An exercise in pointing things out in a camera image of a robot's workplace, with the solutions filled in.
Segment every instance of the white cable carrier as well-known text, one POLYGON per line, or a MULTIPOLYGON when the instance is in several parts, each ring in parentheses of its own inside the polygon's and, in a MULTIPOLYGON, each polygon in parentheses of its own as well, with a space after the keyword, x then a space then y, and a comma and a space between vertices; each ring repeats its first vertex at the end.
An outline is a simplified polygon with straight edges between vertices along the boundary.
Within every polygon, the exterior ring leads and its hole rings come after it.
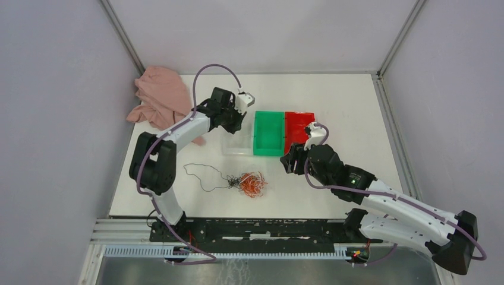
MULTIPOLYGON (((180 246, 173 245, 107 245, 104 257, 137 257, 137 258, 205 258, 203 254, 176 254, 175 248, 180 246)), ((313 253, 274 253, 274 254, 223 254, 211 253, 217 259, 341 259, 349 260, 346 256, 347 248, 344 246, 335 246, 334 252, 313 252, 313 253)))

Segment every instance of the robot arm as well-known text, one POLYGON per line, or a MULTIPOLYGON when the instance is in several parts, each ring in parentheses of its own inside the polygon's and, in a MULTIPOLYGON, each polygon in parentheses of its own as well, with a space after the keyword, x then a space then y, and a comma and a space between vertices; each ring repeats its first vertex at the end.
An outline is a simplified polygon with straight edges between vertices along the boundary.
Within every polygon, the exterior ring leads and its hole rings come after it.
POLYGON ((306 175, 310 185, 330 189, 338 198, 393 216, 396 220, 353 209, 345 233, 395 242, 424 252, 441 267, 466 274, 478 238, 476 217, 466 211, 455 215, 400 193, 370 172, 344 164, 331 146, 323 144, 328 129, 317 123, 306 127, 305 144, 292 144, 281 157, 287 173, 306 175), (315 186, 308 175, 324 186, 315 186))
POLYGON ((218 126, 232 134, 239 131, 247 108, 254 102, 255 98, 249 93, 235 95, 215 87, 212 96, 198 105, 195 113, 189 114, 160 134, 144 132, 138 137, 129 171, 134 180, 137 179, 147 150, 158 138, 164 137, 151 152, 151 155, 157 154, 157 159, 151 157, 145 163, 140 186, 144 188, 144 192, 150 194, 158 212, 163 213, 170 224, 177 224, 184 214, 172 187, 175 181, 177 153, 195 138, 218 126))

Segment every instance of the green bin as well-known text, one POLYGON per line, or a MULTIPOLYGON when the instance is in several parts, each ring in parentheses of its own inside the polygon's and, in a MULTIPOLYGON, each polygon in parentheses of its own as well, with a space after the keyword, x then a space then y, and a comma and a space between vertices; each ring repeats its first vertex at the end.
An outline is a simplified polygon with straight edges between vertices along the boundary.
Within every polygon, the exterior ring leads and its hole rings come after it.
POLYGON ((285 113, 256 111, 254 120, 254 155, 283 156, 285 113))

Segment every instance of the gray wall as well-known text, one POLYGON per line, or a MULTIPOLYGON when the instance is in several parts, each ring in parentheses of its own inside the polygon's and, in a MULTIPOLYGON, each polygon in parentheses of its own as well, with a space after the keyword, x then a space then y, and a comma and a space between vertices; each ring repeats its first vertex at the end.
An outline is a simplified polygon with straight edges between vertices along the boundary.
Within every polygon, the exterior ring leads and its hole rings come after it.
POLYGON ((428 1, 385 74, 425 201, 478 217, 464 284, 502 284, 503 31, 502 0, 428 1))
POLYGON ((77 282, 136 76, 98 1, 1 1, 0 283, 77 282))
POLYGON ((377 70, 415 0, 111 3, 145 66, 195 74, 210 62, 239 73, 377 70))

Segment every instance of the tangled wire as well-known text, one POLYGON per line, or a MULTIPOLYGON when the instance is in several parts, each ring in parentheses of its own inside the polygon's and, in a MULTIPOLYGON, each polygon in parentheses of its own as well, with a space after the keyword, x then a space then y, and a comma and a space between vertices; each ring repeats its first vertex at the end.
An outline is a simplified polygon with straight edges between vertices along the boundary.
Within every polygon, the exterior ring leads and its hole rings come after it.
POLYGON ((201 186, 202 190, 204 190, 205 192, 212 192, 213 190, 215 190, 217 188, 221 188, 221 189, 237 188, 240 191, 243 191, 243 193, 245 193, 250 198, 255 198, 255 197, 260 197, 263 195, 261 190, 267 185, 267 182, 265 181, 264 176, 260 172, 247 172, 247 173, 243 173, 240 176, 228 175, 228 176, 226 176, 226 178, 224 178, 224 176, 222 175, 222 172, 219 171, 219 169, 217 169, 211 165, 200 164, 200 163, 189 163, 189 164, 184 165, 184 169, 185 169, 185 173, 187 175, 196 176, 196 178, 200 181, 200 186, 201 186), (188 166, 188 165, 200 165, 200 166, 211 167, 212 169, 214 169, 220 173, 220 177, 228 182, 228 186, 214 187, 210 190, 205 190, 205 188, 203 187, 203 181, 201 181, 201 179, 196 174, 187 172, 186 166, 188 166))

